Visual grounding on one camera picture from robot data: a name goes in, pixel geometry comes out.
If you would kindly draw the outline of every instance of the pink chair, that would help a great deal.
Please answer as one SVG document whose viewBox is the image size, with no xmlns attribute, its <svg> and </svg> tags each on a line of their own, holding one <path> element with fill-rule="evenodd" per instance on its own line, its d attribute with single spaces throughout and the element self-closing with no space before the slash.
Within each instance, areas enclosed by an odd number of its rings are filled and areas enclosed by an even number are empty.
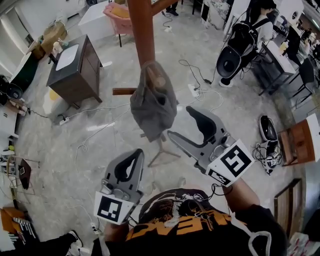
<svg viewBox="0 0 320 256">
<path fill-rule="evenodd" d="M 121 9 L 124 9 L 126 11 L 129 11 L 128 8 L 126 6 L 124 6 L 123 4 L 117 4 L 115 2 L 110 2 L 104 9 L 103 13 L 105 15 L 107 15 L 112 23 L 112 27 L 114 30 L 114 34 L 118 34 L 119 35 L 119 42 L 120 42 L 120 47 L 122 47 L 121 44 L 121 36 L 120 34 L 129 34 L 129 35 L 133 35 L 134 32 L 132 30 L 132 23 L 131 23 L 131 19 L 130 18 L 121 18 L 117 15 L 114 15 L 113 13 L 111 13 L 111 11 L 113 10 L 114 7 L 118 7 Z"/>
</svg>

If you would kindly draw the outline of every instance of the gray cloth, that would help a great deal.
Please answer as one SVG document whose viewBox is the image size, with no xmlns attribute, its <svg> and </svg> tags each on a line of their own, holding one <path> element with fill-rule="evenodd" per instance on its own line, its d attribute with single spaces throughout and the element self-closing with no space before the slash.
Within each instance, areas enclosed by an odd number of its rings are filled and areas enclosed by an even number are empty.
<svg viewBox="0 0 320 256">
<path fill-rule="evenodd" d="M 147 68 L 162 77 L 162 86 L 151 89 L 147 86 Z M 140 82 L 130 98 L 130 106 L 134 120 L 150 142 L 171 128 L 177 115 L 177 99 L 168 75 L 158 62 L 147 62 L 142 66 Z"/>
</svg>

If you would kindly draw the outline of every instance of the wooden pole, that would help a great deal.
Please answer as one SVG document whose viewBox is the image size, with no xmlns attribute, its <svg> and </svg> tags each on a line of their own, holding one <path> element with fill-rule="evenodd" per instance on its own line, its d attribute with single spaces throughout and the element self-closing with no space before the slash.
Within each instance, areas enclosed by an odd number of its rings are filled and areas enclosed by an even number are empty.
<svg viewBox="0 0 320 256">
<path fill-rule="evenodd" d="M 127 0 L 127 3 L 141 67 L 156 58 L 151 0 Z"/>
<path fill-rule="evenodd" d="M 175 3 L 177 0 L 127 0 L 132 30 L 140 67 L 146 62 L 155 61 L 155 38 L 153 16 Z M 148 70 L 149 86 L 155 86 L 156 70 Z M 131 95 L 136 88 L 113 88 L 112 95 Z"/>
</svg>

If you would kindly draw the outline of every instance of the backpack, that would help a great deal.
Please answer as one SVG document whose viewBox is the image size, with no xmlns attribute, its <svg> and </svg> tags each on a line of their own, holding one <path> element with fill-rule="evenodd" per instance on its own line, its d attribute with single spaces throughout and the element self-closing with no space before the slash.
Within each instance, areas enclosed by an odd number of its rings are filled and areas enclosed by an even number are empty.
<svg viewBox="0 0 320 256">
<path fill-rule="evenodd" d="M 270 22 L 265 18 L 255 25 L 247 21 L 236 23 L 232 27 L 227 46 L 221 51 L 216 63 L 216 70 L 223 78 L 231 77 L 241 64 L 241 57 L 257 49 L 257 29 Z"/>
</svg>

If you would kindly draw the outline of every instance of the marble floor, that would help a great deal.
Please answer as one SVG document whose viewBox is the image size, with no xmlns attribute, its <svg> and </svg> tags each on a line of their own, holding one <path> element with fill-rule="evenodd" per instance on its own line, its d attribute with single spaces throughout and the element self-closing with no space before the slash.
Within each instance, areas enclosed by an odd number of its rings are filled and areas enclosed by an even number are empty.
<svg viewBox="0 0 320 256">
<path fill-rule="evenodd" d="M 165 31 L 163 23 L 168 19 L 161 13 L 154 17 L 153 27 L 156 60 L 170 77 L 181 104 L 171 130 L 200 143 L 202 134 L 184 106 L 194 101 L 187 85 L 195 84 L 195 79 L 190 69 L 180 65 L 178 61 L 188 60 L 190 64 L 201 69 L 204 78 L 212 80 L 215 64 L 224 44 L 224 35 L 222 31 L 214 28 L 205 29 L 200 22 L 200 14 L 195 12 L 195 15 L 192 15 L 191 5 L 188 1 L 178 5 L 179 16 L 173 17 L 173 21 L 169 23 L 171 31 Z M 81 35 L 76 19 L 78 18 L 70 20 L 67 25 L 69 40 Z M 130 96 L 112 96 L 112 88 L 138 85 L 140 66 L 132 36 L 123 37 L 122 48 L 115 36 L 95 41 L 93 45 L 104 65 L 100 69 L 100 97 L 103 102 L 98 104 L 94 99 L 85 100 L 80 110 L 70 108 L 66 113 L 68 116 L 81 110 L 127 104 Z M 43 113 L 42 105 L 51 66 L 48 59 L 41 60 L 35 78 L 24 95 L 30 108 L 39 114 Z M 233 88 L 220 87 L 217 73 L 210 86 L 201 80 L 198 71 L 195 70 L 195 74 L 202 88 L 212 92 L 206 93 L 205 98 L 201 97 L 199 101 L 192 103 L 192 106 L 208 110 L 217 107 L 221 99 L 213 91 L 220 93 L 224 102 L 212 112 L 221 118 L 235 139 L 244 142 L 249 151 L 257 142 L 261 142 L 258 118 L 262 114 L 273 120 L 278 131 L 282 129 L 283 124 L 274 102 L 267 94 L 258 96 L 261 89 L 251 71 L 245 73 L 243 79 L 240 79 L 238 74 Z M 145 153 L 145 168 L 140 183 L 140 189 L 145 193 L 142 202 L 150 197 L 153 181 L 157 181 L 164 189 L 171 189 L 176 186 L 180 177 L 186 178 L 187 188 L 198 188 L 207 194 L 211 193 L 212 178 L 195 169 L 195 161 L 169 141 L 164 144 L 165 148 L 180 154 L 181 158 L 162 155 L 152 168 L 147 168 L 147 164 L 157 153 L 158 146 L 140 137 L 142 130 L 128 109 L 129 106 L 125 105 L 115 109 L 84 112 L 62 126 L 58 125 L 59 120 L 42 118 L 33 113 L 20 119 L 17 131 L 20 138 L 15 144 L 17 153 L 40 160 L 40 167 L 33 166 L 31 175 L 35 195 L 27 195 L 29 203 L 25 203 L 25 206 L 42 241 L 74 229 L 86 247 L 92 246 L 95 234 L 86 211 L 93 222 L 97 224 L 98 221 L 93 217 L 91 198 L 94 198 L 95 191 L 101 188 L 101 179 L 108 163 L 131 149 L 141 148 Z M 121 114 L 123 115 L 118 120 L 112 122 Z M 83 151 L 80 145 L 86 138 L 107 124 L 110 125 L 86 142 L 87 151 Z M 256 162 L 243 175 L 243 179 L 257 193 L 261 204 L 273 212 L 275 194 L 288 185 L 294 175 L 292 168 L 279 166 L 268 176 L 261 164 Z M 23 202 L 27 199 L 23 195 L 20 197 Z M 210 202 L 217 209 L 228 212 L 223 196 L 214 196 Z M 133 213 L 135 219 L 139 210 L 140 207 L 137 207 Z"/>
</svg>

